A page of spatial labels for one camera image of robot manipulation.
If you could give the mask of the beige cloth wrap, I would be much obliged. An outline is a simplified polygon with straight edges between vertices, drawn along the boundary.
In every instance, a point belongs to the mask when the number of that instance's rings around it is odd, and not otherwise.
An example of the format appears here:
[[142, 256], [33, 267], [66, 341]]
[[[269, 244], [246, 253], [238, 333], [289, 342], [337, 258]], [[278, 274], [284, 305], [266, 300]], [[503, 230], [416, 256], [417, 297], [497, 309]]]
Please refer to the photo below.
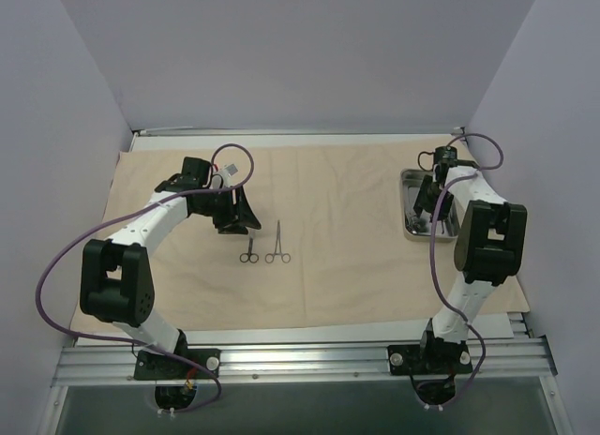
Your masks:
[[[218, 234], [208, 217], [180, 223], [150, 259], [155, 307], [183, 330], [271, 329], [421, 320], [441, 301], [429, 243], [404, 234], [399, 179], [440, 138], [393, 143], [227, 149], [262, 228]], [[277, 221], [289, 263], [266, 263]], [[455, 281], [454, 247], [435, 245], [442, 293]]]

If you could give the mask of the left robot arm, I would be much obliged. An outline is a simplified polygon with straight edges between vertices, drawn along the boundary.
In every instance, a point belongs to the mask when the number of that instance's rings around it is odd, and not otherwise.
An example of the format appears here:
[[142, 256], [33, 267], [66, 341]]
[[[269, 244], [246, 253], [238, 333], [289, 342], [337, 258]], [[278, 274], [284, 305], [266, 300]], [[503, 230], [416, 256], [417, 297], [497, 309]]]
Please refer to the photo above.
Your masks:
[[192, 215], [210, 218], [220, 234], [247, 235], [261, 223], [245, 191], [233, 182], [237, 168], [185, 157], [182, 169], [159, 183], [143, 213], [104, 240], [88, 241], [82, 251], [80, 309], [110, 323], [144, 346], [158, 348], [155, 365], [168, 378], [189, 365], [184, 333], [155, 308], [150, 259], [180, 223]]

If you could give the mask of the steel surgical forceps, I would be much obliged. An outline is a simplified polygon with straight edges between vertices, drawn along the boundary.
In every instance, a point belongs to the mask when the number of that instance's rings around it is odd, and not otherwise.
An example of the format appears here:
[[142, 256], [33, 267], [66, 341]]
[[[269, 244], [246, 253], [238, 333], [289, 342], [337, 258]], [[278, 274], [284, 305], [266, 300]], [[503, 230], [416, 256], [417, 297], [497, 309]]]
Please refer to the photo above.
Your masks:
[[266, 263], [273, 263], [276, 259], [280, 259], [283, 263], [289, 263], [292, 260], [291, 254], [288, 252], [285, 252], [282, 248], [280, 220], [277, 221], [276, 238], [275, 238], [275, 244], [274, 244], [273, 251], [267, 253], [264, 256], [264, 260]]

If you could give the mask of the steel surgical scissors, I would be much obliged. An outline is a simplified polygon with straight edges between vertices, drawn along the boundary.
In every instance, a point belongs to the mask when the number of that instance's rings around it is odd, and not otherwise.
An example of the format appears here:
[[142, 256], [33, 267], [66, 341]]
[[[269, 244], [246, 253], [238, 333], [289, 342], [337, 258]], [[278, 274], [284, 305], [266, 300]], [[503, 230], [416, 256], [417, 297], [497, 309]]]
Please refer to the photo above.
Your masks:
[[255, 230], [248, 231], [248, 240], [247, 240], [247, 249], [245, 252], [241, 253], [239, 256], [239, 261], [241, 263], [257, 263], [260, 259], [259, 255], [254, 252], [254, 239], [255, 239]]

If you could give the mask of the steel instrument tray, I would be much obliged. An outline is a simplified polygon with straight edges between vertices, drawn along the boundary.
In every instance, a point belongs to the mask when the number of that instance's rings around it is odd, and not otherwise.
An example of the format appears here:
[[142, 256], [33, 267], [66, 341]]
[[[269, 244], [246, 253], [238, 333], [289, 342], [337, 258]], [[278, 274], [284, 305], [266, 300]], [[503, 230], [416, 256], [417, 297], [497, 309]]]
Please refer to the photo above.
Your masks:
[[[418, 169], [404, 169], [400, 173], [399, 190], [402, 213], [404, 216], [404, 234], [415, 242], [428, 242], [431, 234], [431, 214], [423, 211], [419, 216], [414, 212], [413, 206], [423, 178], [426, 173]], [[438, 222], [435, 239], [441, 243], [451, 243], [458, 237], [460, 223], [458, 210], [454, 203], [450, 207], [448, 216]]]

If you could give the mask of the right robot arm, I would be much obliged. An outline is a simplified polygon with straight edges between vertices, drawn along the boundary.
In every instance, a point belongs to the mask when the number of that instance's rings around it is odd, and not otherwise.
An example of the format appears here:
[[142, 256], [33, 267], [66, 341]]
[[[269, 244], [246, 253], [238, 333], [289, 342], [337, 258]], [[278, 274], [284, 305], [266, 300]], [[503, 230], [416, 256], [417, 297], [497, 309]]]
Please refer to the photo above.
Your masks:
[[[463, 209], [454, 248], [457, 278], [445, 296], [435, 267], [435, 232], [455, 203]], [[517, 274], [528, 213], [525, 206], [497, 194], [482, 168], [459, 159], [458, 150], [450, 145], [435, 149], [432, 170], [419, 188], [413, 213], [420, 217], [424, 212], [430, 214], [430, 270], [442, 309], [428, 322], [416, 360], [424, 370], [435, 372], [450, 358], [461, 356], [462, 345], [487, 298]]]

